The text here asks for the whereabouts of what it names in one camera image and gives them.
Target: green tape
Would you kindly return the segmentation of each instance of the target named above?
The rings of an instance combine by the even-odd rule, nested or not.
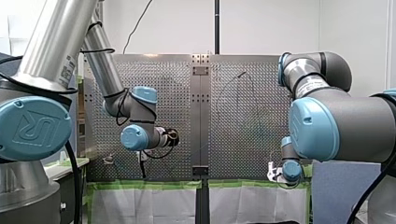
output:
[[[278,183],[268,180],[209,180],[210,189],[223,189],[223,188],[240,188],[240,187],[260,187],[260,188],[280,188]],[[308,182],[300,183],[295,189],[307,189],[310,187]]]
[[[312,177],[312,164],[303,165],[304,175],[305,177]]]
[[[99,189],[200,189],[201,181],[157,182],[143,180],[116,180],[114,182],[89,183],[87,188]]]

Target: perforated metal panel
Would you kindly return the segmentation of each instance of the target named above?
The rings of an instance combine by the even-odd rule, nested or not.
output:
[[[145,85],[159,93],[156,124],[178,130],[179,146],[162,160],[148,160],[146,173],[150,179],[191,178],[191,118],[190,118],[190,75],[189,55],[117,55],[115,57],[124,87]],[[102,111],[103,97],[97,84],[86,78],[87,140],[92,141],[89,150],[94,151],[88,178],[90,181],[141,178],[137,157],[120,143],[120,132],[124,128],[116,124],[115,118]],[[165,153],[169,148],[156,150],[154,156]],[[114,164],[104,164],[102,158],[114,154]]]
[[[157,124],[176,128],[181,136],[169,157],[148,160],[148,178],[191,179],[191,166],[199,164],[209,166],[210,178],[265,179],[267,162],[280,161],[280,140],[288,135],[290,99],[287,90],[277,86],[278,57],[212,55],[210,74],[200,77],[192,74],[191,59],[116,56],[125,87],[157,89]],[[85,83],[86,147],[93,159],[89,180],[141,178],[136,155],[120,143],[123,127],[102,112],[103,98],[92,74]],[[197,101],[198,96],[204,99]],[[110,154],[114,164],[104,165],[102,158]]]
[[[265,179],[270,157],[280,161],[290,100],[287,90],[277,86],[277,59],[211,57],[211,178]]]

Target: vertical metal post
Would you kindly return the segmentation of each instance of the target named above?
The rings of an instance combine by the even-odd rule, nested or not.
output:
[[[215,0],[215,54],[220,54],[220,0]]]

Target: cable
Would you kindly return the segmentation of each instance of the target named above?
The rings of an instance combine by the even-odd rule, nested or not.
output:
[[[149,1],[148,1],[148,4],[146,5],[145,10],[143,11],[143,13],[142,13],[142,15],[140,16],[139,20],[137,20],[137,23],[136,23],[136,25],[134,26],[134,29],[133,29],[132,32],[129,34],[128,40],[126,41],[125,47],[124,47],[124,49],[123,49],[123,51],[122,51],[122,54],[125,54],[125,50],[126,50],[126,48],[128,48],[129,41],[131,41],[131,36],[134,34],[134,32],[136,31],[137,27],[139,26],[140,21],[141,21],[141,20],[143,19],[143,17],[145,16],[146,11],[148,10],[149,5],[151,4],[151,2],[152,2],[152,0],[149,0]]]
[[[151,158],[151,159],[159,160],[159,159],[163,159],[163,158],[169,156],[169,154],[171,154],[171,152],[173,151],[174,147],[175,147],[175,145],[173,145],[173,146],[171,147],[171,149],[169,149],[169,151],[167,151],[165,154],[163,154],[163,155],[161,155],[161,156],[159,156],[159,157],[151,156],[151,155],[149,155],[148,153],[146,153],[145,150],[142,150],[142,152],[143,152],[147,157],[149,157],[149,158]]]
[[[221,98],[221,95],[223,94],[224,90],[228,87],[228,85],[230,85],[234,80],[236,80],[237,78],[240,78],[241,76],[243,76],[244,74],[246,74],[247,72],[242,72],[241,74],[239,74],[236,77],[233,77],[230,81],[228,81],[224,87],[221,89],[220,94],[218,99],[216,100],[215,103],[215,108],[216,108],[216,113],[218,114],[219,120],[220,120],[220,112],[219,112],[219,99]]]
[[[396,100],[387,94],[376,94],[373,96],[381,97],[384,100],[388,100],[396,106]],[[353,223],[355,216],[358,214],[359,210],[361,209],[361,206],[366,201],[368,196],[373,192],[373,190],[379,185],[379,183],[385,178],[385,176],[391,170],[393,164],[396,162],[396,144],[395,144],[394,149],[393,149],[392,153],[390,154],[389,159],[387,161],[388,162],[385,165],[385,168],[382,170],[381,174],[379,174],[379,176],[375,179],[375,181],[373,181],[373,183],[370,185],[370,187],[366,191],[364,191],[364,193],[361,195],[361,198],[356,203],[355,208],[352,210],[352,213],[350,214],[349,219],[347,220],[346,224]]]
[[[122,99],[119,101],[118,111],[117,111],[117,116],[116,116],[116,123],[117,123],[117,125],[119,125],[119,126],[123,125],[123,124],[124,124],[126,121],[128,121],[128,119],[129,119],[129,116],[128,116],[128,117],[126,118],[126,120],[124,120],[123,122],[120,122],[120,121],[119,121],[119,118],[120,118],[121,116],[126,117],[125,115],[122,114],[121,109],[122,109],[123,104],[125,103],[126,97],[128,96],[129,89],[128,89],[128,88],[125,88],[124,91],[125,91],[125,93],[124,93],[124,95],[122,96]]]
[[[73,148],[70,145],[70,142],[67,141],[65,146],[66,146],[67,154],[69,155],[69,158],[70,158],[70,163],[72,164],[72,171],[73,171],[73,177],[74,177],[74,190],[75,190],[74,223],[78,224],[79,223],[79,212],[80,212],[80,207],[81,207],[81,203],[82,203],[82,198],[80,195],[79,171],[78,171],[77,160],[74,155]]]
[[[145,162],[142,161],[142,153],[139,153],[139,165],[140,165],[140,170],[142,171],[142,177],[143,179],[146,179]]]
[[[92,50],[81,50],[80,53],[100,53],[100,52],[107,52],[107,53],[114,53],[116,52],[114,49],[92,49]]]
[[[0,60],[0,64],[7,63],[7,62],[12,62],[12,61],[17,61],[17,60],[20,60],[22,58],[23,58],[23,56],[5,58],[5,59]]]

